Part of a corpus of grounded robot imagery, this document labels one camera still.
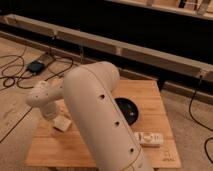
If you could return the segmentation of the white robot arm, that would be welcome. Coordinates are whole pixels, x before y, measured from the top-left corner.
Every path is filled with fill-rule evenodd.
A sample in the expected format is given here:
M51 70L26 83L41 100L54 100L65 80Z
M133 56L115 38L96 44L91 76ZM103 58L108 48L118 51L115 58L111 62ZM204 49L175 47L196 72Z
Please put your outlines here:
M112 97L119 79L117 67L109 62L80 65L56 86L38 82L26 103L50 120L62 99L100 171L154 171Z

